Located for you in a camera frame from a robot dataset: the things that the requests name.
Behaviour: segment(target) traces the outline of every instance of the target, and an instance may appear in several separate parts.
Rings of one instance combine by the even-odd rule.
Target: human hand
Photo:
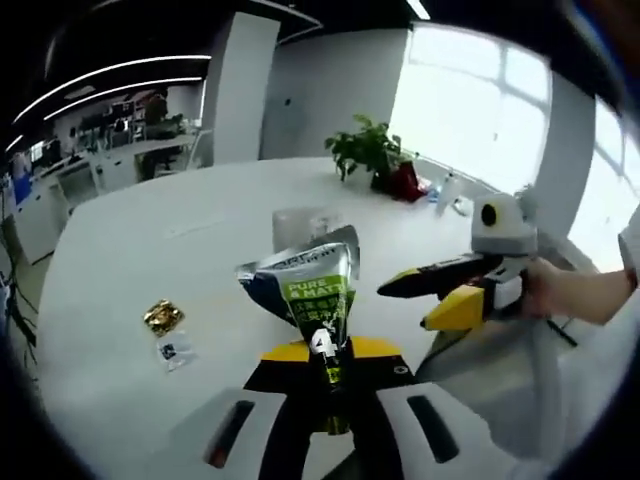
[[[561,270],[547,260],[536,258],[527,267],[528,285],[522,313],[530,317],[546,317],[559,312],[556,285]]]

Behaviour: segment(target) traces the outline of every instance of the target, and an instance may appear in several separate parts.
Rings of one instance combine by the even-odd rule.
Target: white pillar
[[[236,13],[216,35],[202,115],[202,128],[213,130],[215,164],[258,160],[279,30],[274,20]]]
[[[535,182],[539,226],[566,238],[578,212],[591,169],[595,99],[553,72],[547,144]]]

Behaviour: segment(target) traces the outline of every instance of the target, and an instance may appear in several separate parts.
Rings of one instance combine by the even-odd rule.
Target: white wall
[[[535,182],[540,227],[566,238],[591,168],[595,141],[595,100],[553,73],[547,145]]]
[[[200,115],[200,84],[176,85],[167,89],[167,116],[183,114],[191,120]]]
[[[227,40],[231,32],[233,19],[227,21],[222,28],[218,30],[213,38],[209,55],[209,68],[207,69],[207,77],[203,82],[204,105],[202,108],[202,129],[213,130],[216,119],[216,108],[218,105],[218,87],[220,86],[220,76],[222,75],[222,64],[224,54],[227,49]],[[210,135],[201,145],[202,166],[210,167],[213,165],[213,143],[214,137]]]
[[[218,85],[214,163],[258,160],[267,83],[280,22],[236,13]]]
[[[406,30],[369,30],[278,47],[261,158],[326,155],[324,139],[353,130],[354,113],[388,122],[407,35]]]

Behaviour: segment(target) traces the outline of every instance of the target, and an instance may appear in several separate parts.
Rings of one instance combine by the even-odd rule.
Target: white cabinet
[[[30,264],[46,257],[56,248],[61,234],[56,208],[56,199],[48,186],[33,191],[16,207],[16,234]]]
[[[97,177],[101,193],[115,192],[138,183],[134,158],[102,158],[97,165]]]

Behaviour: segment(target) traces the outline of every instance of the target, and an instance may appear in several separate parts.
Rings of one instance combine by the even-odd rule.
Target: green label
[[[304,282],[289,283],[284,289],[302,336],[311,340],[313,332],[326,328],[340,346],[345,339],[344,322],[347,318],[347,279],[330,275]]]
[[[342,275],[329,275],[314,280],[287,284],[285,299],[290,302],[291,300],[313,299],[340,293],[347,293],[347,279]]]

